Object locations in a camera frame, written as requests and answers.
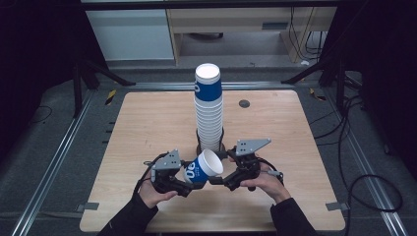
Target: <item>black sleeve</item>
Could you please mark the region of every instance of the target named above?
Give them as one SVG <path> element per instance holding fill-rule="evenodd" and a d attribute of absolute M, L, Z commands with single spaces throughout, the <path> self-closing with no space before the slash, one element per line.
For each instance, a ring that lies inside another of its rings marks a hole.
<path fill-rule="evenodd" d="M 158 211 L 148 208 L 139 195 L 132 198 L 97 234 L 97 236 L 140 236 Z"/>
<path fill-rule="evenodd" d="M 270 208 L 278 236 L 317 236 L 301 208 L 294 199 L 287 199 Z"/>

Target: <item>person's arm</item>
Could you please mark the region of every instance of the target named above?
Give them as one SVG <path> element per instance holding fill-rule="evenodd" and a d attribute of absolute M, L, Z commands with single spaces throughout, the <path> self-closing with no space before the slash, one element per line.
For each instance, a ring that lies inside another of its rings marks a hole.
<path fill-rule="evenodd" d="M 270 208 L 273 225 L 278 236 L 317 236 L 301 208 L 289 198 Z"/>
<path fill-rule="evenodd" d="M 158 193 L 149 179 L 144 181 L 139 192 L 104 226 L 97 236 L 140 236 L 156 215 L 157 204 L 168 201 L 178 193 Z"/>
<path fill-rule="evenodd" d="M 261 163 L 259 177 L 242 181 L 240 186 L 259 187 L 273 198 L 276 205 L 270 208 L 270 214 L 278 236 L 316 236 L 315 229 L 307 220 L 303 211 L 291 198 L 281 182 L 275 176 L 267 173 L 269 170 L 268 165 Z"/>

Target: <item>hand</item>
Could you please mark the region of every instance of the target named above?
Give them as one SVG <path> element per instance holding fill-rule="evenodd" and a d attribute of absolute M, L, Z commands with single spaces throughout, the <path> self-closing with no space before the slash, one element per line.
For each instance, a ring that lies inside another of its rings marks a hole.
<path fill-rule="evenodd" d="M 150 172 L 148 172 L 147 176 L 142 183 L 141 189 L 139 190 L 139 196 L 141 196 L 142 201 L 144 201 L 145 205 L 148 208 L 154 208 L 157 204 L 162 201 L 168 201 L 172 199 L 174 196 L 177 196 L 178 193 L 176 191 L 170 191 L 165 194 L 160 194 L 156 191 L 153 187 L 152 183 L 150 182 Z"/>
<path fill-rule="evenodd" d="M 291 198 L 289 192 L 279 182 L 279 180 L 267 173 L 270 167 L 265 163 L 260 163 L 261 173 L 256 179 L 244 180 L 240 182 L 241 187 L 259 187 L 264 190 L 271 198 L 275 200 L 276 204 Z"/>

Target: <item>blue paper cup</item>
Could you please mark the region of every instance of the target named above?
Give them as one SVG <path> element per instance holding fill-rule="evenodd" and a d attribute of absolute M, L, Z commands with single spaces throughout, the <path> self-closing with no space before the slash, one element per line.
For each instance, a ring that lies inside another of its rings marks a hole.
<path fill-rule="evenodd" d="M 184 170 L 184 180 L 188 183 L 205 183 L 209 176 L 223 173 L 223 164 L 210 149 L 204 149 Z"/>
<path fill-rule="evenodd" d="M 222 101 L 220 69 L 211 63 L 196 69 L 195 102 L 202 107 L 214 107 Z"/>

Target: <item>metal bracket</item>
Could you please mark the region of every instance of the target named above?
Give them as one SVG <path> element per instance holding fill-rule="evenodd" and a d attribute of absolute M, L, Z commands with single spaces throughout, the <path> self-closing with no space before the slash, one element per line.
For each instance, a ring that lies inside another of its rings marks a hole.
<path fill-rule="evenodd" d="M 85 209 L 97 210 L 99 203 L 80 204 L 76 208 L 76 212 L 84 212 Z"/>
<path fill-rule="evenodd" d="M 270 143 L 270 139 L 263 140 L 238 140 L 236 145 L 236 156 L 254 153 Z"/>
<path fill-rule="evenodd" d="M 326 204 L 326 207 L 328 208 L 328 211 L 340 209 L 341 211 L 345 211 L 350 209 L 348 204 L 341 204 L 341 203 L 329 203 Z"/>
<path fill-rule="evenodd" d="M 182 164 L 178 149 L 174 149 L 161 160 L 157 161 L 156 164 L 152 167 L 150 180 L 152 182 L 155 181 L 155 170 L 179 169 L 181 166 Z"/>

